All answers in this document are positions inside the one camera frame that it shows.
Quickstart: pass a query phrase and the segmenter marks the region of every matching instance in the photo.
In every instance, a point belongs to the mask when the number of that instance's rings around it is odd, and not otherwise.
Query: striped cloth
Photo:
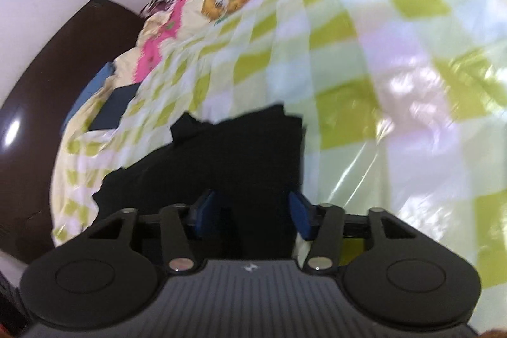
[[[216,123],[282,101],[306,125],[304,194],[384,207],[465,257],[484,288],[473,326],[507,326],[507,0],[251,0],[161,53],[117,130],[64,148],[57,242],[184,111]]]

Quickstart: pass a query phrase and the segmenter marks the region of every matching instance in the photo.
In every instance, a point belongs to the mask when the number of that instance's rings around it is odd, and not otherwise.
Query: black cloth
[[[129,102],[135,97],[141,83],[121,86],[112,91],[106,103],[102,106],[95,119],[90,124],[89,131],[100,129],[116,129],[120,124]]]
[[[300,187],[301,118],[281,105],[217,125],[185,113],[171,132],[172,144],[104,178],[93,195],[97,219],[126,207],[155,214],[211,189],[230,201],[221,235],[230,250],[221,257],[290,258],[296,230],[287,196]]]

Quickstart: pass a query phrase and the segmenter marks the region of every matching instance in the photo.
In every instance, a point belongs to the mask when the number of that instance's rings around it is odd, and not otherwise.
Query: black fabric
[[[126,207],[158,213],[212,189],[230,201],[221,257],[290,258],[296,231],[287,195],[300,186],[301,119],[281,105],[218,125],[186,113],[171,132],[172,144],[104,178],[93,195],[97,219]]]
[[[135,97],[140,85],[140,82],[133,83],[132,85],[121,86],[112,91],[88,130],[116,129],[129,102]]]

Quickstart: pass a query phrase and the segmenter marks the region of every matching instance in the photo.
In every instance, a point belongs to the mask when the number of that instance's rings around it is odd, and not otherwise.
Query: white logo
[[[245,271],[248,271],[250,273],[257,271],[259,269],[259,267],[255,265],[253,262],[250,262],[250,264],[245,265],[243,268],[245,269]]]

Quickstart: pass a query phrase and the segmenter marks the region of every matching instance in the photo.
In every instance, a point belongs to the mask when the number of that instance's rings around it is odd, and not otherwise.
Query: dark brown headboard
[[[0,249],[31,262],[53,247],[49,191],[60,128],[81,90],[135,45],[143,20],[91,0],[47,43],[0,109]],[[15,121],[11,145],[5,136]]]

